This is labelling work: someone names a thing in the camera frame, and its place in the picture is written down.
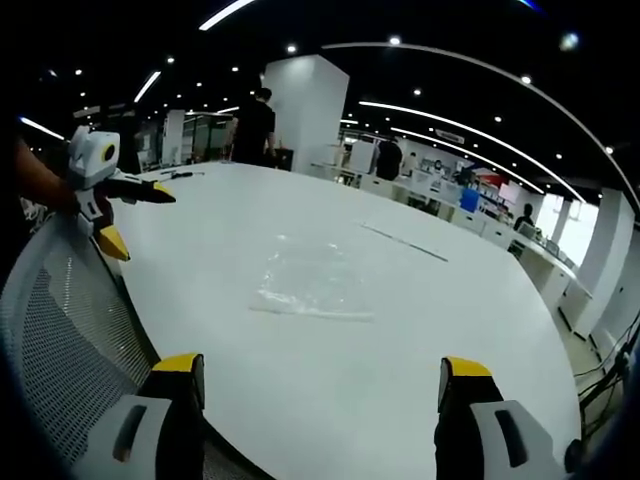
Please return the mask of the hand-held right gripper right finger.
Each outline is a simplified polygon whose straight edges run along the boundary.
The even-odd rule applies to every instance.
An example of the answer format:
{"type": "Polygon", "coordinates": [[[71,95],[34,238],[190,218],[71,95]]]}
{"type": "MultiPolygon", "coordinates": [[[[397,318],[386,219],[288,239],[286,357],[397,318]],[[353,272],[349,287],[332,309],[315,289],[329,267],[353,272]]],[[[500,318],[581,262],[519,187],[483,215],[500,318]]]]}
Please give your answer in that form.
{"type": "Polygon", "coordinates": [[[491,372],[468,359],[441,359],[434,431],[438,479],[568,479],[543,426],[503,398],[491,372]]]}

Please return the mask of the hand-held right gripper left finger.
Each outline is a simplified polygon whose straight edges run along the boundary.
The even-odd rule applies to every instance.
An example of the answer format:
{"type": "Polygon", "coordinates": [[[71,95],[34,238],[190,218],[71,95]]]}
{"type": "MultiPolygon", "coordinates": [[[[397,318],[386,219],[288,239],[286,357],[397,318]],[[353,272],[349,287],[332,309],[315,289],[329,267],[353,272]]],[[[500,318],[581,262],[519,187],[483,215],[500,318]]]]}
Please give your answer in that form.
{"type": "Polygon", "coordinates": [[[201,479],[204,356],[158,362],[143,385],[107,410],[88,434],[75,479],[201,479]]]}

